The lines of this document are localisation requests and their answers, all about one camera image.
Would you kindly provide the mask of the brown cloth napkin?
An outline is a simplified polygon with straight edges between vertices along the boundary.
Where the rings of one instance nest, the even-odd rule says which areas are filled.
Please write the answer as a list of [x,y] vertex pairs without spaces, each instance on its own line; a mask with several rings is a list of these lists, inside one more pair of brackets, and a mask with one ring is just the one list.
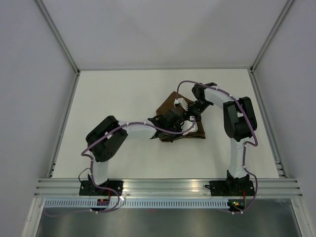
[[[187,115],[187,111],[185,111],[182,107],[174,107],[174,100],[176,99],[176,96],[178,94],[174,91],[172,92],[169,97],[160,105],[160,107],[156,110],[156,114],[157,115],[163,115],[165,114],[168,110],[176,108],[179,111],[183,112],[183,121],[188,120],[189,119],[189,115]],[[186,97],[183,97],[181,94],[178,95],[178,98],[184,98],[186,100],[186,102],[189,104],[191,102],[194,102],[192,100],[189,100]],[[196,139],[205,139],[205,132],[203,129],[203,125],[201,122],[201,117],[196,118],[197,121],[197,126],[198,126],[198,131],[195,133],[189,133],[188,135],[182,135],[181,139],[185,139],[185,138],[196,138]]]

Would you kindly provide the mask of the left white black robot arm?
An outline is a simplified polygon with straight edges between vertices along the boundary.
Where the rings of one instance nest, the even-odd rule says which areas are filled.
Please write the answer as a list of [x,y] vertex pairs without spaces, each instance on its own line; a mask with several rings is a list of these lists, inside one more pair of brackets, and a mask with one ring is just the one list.
[[86,136],[87,148],[81,153],[91,160],[90,189],[98,196],[107,192],[109,160],[125,141],[163,137],[172,141],[183,134],[182,122],[182,112],[175,108],[141,122],[125,122],[114,116],[106,117]]

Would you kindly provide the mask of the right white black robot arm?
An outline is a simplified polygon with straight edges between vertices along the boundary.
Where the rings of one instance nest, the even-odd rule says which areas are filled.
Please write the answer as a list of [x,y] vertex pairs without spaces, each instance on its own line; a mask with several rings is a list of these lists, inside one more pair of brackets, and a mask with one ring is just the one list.
[[230,138],[231,158],[226,179],[210,181],[205,187],[213,197],[255,196],[257,177],[246,168],[246,147],[258,146],[255,135],[257,120],[249,97],[235,98],[219,89],[216,84],[196,83],[192,93],[197,99],[189,106],[189,112],[201,115],[210,105],[223,110],[224,130]]

